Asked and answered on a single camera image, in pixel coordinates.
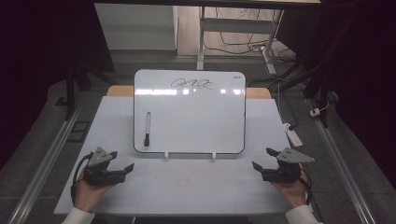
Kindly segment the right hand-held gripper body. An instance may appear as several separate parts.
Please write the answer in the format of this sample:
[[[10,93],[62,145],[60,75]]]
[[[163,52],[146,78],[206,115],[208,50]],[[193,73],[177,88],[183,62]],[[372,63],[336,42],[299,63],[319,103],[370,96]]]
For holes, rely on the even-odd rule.
[[[294,183],[301,175],[300,163],[315,161],[314,158],[289,147],[279,151],[275,158],[278,167],[276,169],[263,168],[261,174],[264,181],[280,184]]]

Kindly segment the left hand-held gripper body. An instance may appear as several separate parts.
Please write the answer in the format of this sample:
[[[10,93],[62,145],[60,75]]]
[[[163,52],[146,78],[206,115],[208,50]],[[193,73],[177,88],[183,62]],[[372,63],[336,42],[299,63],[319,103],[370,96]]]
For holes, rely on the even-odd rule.
[[[109,153],[98,147],[89,159],[85,169],[83,179],[92,186],[110,186],[123,183],[126,178],[125,172],[108,171],[110,162]]]

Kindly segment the white whiteboard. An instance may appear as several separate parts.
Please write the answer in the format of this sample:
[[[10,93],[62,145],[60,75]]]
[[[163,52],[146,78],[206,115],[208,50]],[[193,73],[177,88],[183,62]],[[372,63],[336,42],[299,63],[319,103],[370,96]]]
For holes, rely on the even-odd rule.
[[[149,147],[144,147],[147,113]],[[245,148],[246,77],[240,72],[141,69],[134,75],[134,149],[239,154]]]

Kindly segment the person's left hand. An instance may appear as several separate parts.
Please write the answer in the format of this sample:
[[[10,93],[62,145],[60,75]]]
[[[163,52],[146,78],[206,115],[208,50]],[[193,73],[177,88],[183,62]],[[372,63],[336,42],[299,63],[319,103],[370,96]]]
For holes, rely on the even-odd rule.
[[[102,201],[104,195],[113,188],[110,186],[92,186],[88,184],[84,179],[84,172],[81,171],[78,176],[76,183],[76,196],[74,206],[83,211],[90,213],[94,207]]]

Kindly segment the person's right hand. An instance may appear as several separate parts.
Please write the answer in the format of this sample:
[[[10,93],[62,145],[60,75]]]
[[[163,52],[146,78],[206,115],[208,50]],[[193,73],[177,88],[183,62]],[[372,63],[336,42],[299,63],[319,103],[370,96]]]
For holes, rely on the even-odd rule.
[[[307,177],[304,171],[301,171],[300,178],[304,181],[297,180],[291,184],[272,183],[272,185],[284,196],[286,202],[292,207],[306,205],[307,188],[304,183],[307,183]]]

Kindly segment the wooden table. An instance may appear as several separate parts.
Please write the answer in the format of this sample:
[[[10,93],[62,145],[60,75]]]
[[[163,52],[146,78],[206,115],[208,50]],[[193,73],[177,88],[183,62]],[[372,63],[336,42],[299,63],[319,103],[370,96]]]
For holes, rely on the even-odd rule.
[[[111,86],[107,91],[107,96],[133,97],[134,87],[124,85]],[[247,88],[246,97],[248,99],[271,99],[271,93],[266,88]]]

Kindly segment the black metal stand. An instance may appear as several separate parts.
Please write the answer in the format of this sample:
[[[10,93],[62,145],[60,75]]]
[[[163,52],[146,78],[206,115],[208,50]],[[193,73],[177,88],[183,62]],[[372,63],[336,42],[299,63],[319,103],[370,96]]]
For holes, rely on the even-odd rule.
[[[66,70],[66,101],[62,102],[62,105],[66,106],[65,120],[70,120],[76,109],[75,84],[78,84],[82,91],[91,90],[92,83],[88,74],[93,74],[111,86],[118,85],[116,80],[88,63],[71,63]]]
[[[329,91],[329,80],[330,73],[328,71],[327,63],[319,63],[317,67],[309,71],[311,79],[304,89],[305,98],[314,98],[317,93],[319,93],[319,120],[322,125],[327,128],[327,115],[326,109],[329,105],[328,103],[328,91]]]

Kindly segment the white cabinet panel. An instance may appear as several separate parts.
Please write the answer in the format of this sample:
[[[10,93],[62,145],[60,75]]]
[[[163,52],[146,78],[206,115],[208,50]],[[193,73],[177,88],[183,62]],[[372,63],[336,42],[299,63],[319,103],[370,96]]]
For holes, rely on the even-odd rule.
[[[177,7],[102,3],[94,7],[110,49],[177,49]]]

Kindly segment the metal floor rail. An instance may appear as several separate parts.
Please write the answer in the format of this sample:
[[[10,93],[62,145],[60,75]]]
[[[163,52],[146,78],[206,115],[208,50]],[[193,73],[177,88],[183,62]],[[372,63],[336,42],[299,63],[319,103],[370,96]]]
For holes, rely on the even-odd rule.
[[[360,187],[348,169],[347,163],[340,152],[339,146],[335,142],[331,130],[326,128],[318,117],[308,117],[314,121],[318,129],[320,137],[324,142],[330,157],[332,158],[333,165],[337,170],[341,181],[343,182],[346,193],[355,208],[361,224],[377,224],[375,216],[367,201],[365,200]]]
[[[70,134],[73,125],[76,123],[78,115],[87,100],[87,96],[87,92],[83,92],[78,95],[74,110],[70,112],[67,115],[67,119],[62,122],[61,128],[57,131],[44,158],[41,160],[41,163],[36,169],[30,183],[27,185],[25,192],[22,194],[7,224],[24,224],[28,218],[36,199],[47,181],[50,171],[52,170],[52,167],[66,142],[67,135]]]

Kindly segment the white metal desk frame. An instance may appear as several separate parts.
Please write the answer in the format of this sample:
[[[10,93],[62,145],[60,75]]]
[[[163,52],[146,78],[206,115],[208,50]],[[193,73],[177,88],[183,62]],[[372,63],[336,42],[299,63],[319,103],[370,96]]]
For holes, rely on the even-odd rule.
[[[197,69],[204,69],[205,59],[205,32],[218,33],[233,33],[233,34],[261,34],[268,35],[268,39],[264,42],[263,47],[259,47],[264,64],[269,75],[275,75],[276,69],[273,60],[270,57],[272,44],[275,41],[277,28],[280,24],[283,11],[281,9],[274,9],[274,17],[271,20],[242,20],[242,19],[225,19],[225,18],[210,18],[205,15],[205,7],[199,7],[199,47],[197,54]]]

